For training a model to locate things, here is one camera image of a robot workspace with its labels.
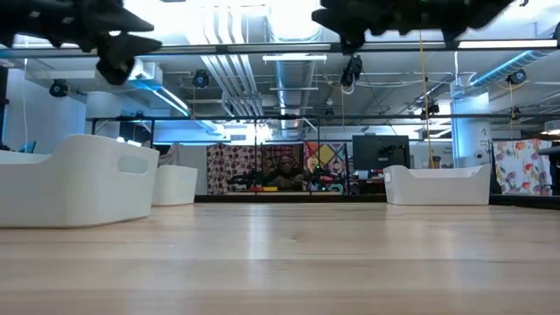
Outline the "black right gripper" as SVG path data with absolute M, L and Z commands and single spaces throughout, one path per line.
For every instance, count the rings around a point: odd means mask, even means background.
M 339 34 L 340 51 L 351 55 L 366 43 L 365 32 L 439 30 L 449 43 L 469 29 L 484 28 L 513 0 L 320 0 L 311 19 Z

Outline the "white ceiling air unit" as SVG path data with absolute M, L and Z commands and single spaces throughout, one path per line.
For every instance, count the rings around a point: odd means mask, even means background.
M 129 80 L 147 80 L 161 82 L 163 80 L 163 75 L 164 74 L 162 68 L 158 63 L 135 59 L 135 65 L 133 66 L 132 72 L 129 75 Z

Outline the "white ceiling light bar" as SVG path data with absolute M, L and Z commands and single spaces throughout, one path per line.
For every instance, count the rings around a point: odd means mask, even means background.
M 288 54 L 278 54 L 278 55 L 264 55 L 262 57 L 263 61 L 321 61 L 327 60 L 326 55 L 309 55 L 309 54 L 298 54 L 298 53 L 288 53 Z

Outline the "colourful geometric hanging cloth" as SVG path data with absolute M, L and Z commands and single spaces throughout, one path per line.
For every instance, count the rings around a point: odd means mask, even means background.
M 304 188 L 306 191 L 347 192 L 347 145 L 304 142 Z

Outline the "black computer monitor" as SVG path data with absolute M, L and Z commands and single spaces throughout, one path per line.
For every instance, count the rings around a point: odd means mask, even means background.
M 407 136 L 353 136 L 353 168 L 356 171 L 383 170 L 401 165 L 410 168 Z

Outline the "grey hanging cloth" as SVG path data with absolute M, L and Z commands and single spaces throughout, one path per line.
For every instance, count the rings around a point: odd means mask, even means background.
M 174 143 L 170 146 L 169 150 L 161 155 L 158 160 L 158 165 L 180 165 L 180 145 Z

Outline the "person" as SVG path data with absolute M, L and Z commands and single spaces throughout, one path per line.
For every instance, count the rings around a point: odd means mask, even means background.
M 278 191 L 301 191 L 303 188 L 304 171 L 293 164 L 289 156 L 281 156 L 277 168 L 265 180 L 266 186 L 275 186 Z

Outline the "white plastic basket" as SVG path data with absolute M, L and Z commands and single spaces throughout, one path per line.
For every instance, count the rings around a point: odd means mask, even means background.
M 152 205 L 169 207 L 192 204 L 195 198 L 198 170 L 196 168 L 166 164 L 159 166 Z
M 151 213 L 159 153 L 71 135 L 52 154 L 0 151 L 0 228 L 84 228 Z
M 383 169 L 387 202 L 398 206 L 487 206 L 492 166 Z

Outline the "long black background beam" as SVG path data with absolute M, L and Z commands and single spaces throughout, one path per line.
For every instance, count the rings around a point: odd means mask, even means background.
M 395 120 L 395 119 L 420 119 L 425 120 L 422 115 L 313 115 L 312 119 L 332 119 L 332 120 Z M 449 114 L 449 115 L 428 115 L 429 119 L 463 119 L 463 118 L 560 118 L 560 113 L 537 113 L 537 114 Z

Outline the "white round column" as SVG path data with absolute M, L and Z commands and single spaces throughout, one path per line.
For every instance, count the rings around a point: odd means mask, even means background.
M 489 114 L 489 93 L 477 93 L 454 97 L 452 115 Z M 488 118 L 452 118 L 451 140 L 455 168 L 489 164 L 491 122 Z

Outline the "floral hanging cloth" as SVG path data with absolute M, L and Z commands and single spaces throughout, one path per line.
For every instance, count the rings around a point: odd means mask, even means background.
M 550 196 L 552 177 L 550 159 L 539 154 L 552 142 L 541 139 L 493 143 L 497 182 L 503 194 Z

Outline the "silver ventilation duct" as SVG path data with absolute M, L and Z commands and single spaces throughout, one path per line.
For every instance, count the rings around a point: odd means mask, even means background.
M 319 8 L 320 0 L 273 0 L 269 8 L 269 41 L 280 44 L 309 44 L 319 42 L 322 27 L 314 22 L 311 13 Z M 313 61 L 276 61 L 274 72 L 280 113 L 299 116 L 309 101 Z

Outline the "black overhead frame bar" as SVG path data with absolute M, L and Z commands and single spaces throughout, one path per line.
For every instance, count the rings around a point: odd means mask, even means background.
M 560 41 L 554 39 L 501 39 L 464 40 L 453 44 L 442 41 L 380 41 L 367 42 L 359 53 L 404 53 L 424 50 L 426 52 L 448 51 L 525 51 L 560 49 Z M 165 45 L 152 53 L 165 55 L 227 55 L 265 53 L 341 53 L 342 45 L 335 42 L 313 43 L 259 43 L 259 44 L 218 44 L 218 45 Z M 49 45 L 6 48 L 0 46 L 0 59 L 50 59 L 88 58 L 97 51 L 83 52 L 80 48 L 64 45 L 53 48 Z

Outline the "black background workstation frame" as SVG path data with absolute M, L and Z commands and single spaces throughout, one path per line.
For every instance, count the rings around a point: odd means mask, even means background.
M 165 154 L 172 144 L 180 145 L 180 165 L 198 170 L 196 193 L 207 194 L 207 147 L 215 144 L 279 145 L 302 144 L 299 131 L 281 138 L 277 128 L 281 123 L 297 123 L 295 115 L 280 116 L 149 116 L 118 115 L 88 118 L 92 133 L 100 135 L 116 123 L 116 137 L 133 140 Z

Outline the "ribbed ceiling duct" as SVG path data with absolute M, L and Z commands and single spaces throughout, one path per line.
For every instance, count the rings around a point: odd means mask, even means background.
M 480 87 L 502 80 L 510 74 L 522 70 L 524 67 L 527 67 L 554 52 L 555 50 L 527 50 L 506 61 L 505 63 L 497 66 L 496 68 L 483 73 L 482 75 L 473 77 L 469 81 L 469 84 L 472 87 Z

